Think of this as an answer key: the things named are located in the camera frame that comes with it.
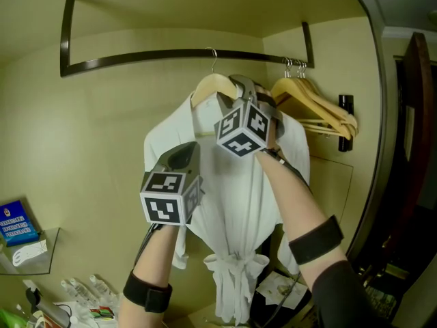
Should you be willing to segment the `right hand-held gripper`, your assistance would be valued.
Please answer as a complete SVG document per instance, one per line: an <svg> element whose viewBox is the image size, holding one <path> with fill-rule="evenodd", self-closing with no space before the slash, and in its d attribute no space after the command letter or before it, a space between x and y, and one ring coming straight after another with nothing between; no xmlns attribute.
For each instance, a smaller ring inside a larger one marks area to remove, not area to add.
<svg viewBox="0 0 437 328"><path fill-rule="evenodd" d="M255 83L241 74L229 76L238 88L237 100L218 92L216 99L223 118L215 125L216 143L228 153L242 158L265 150L271 124L280 138L285 128L275 101L266 94L256 93Z"/></svg>

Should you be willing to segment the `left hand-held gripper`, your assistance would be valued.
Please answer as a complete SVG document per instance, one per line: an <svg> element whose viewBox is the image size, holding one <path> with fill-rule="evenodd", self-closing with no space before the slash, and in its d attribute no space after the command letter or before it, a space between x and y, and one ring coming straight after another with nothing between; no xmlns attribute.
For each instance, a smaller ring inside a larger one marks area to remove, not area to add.
<svg viewBox="0 0 437 328"><path fill-rule="evenodd" d="M201 201L200 152L198 142L182 143L144 173L139 195L147 222L171 226L191 222Z"/></svg>

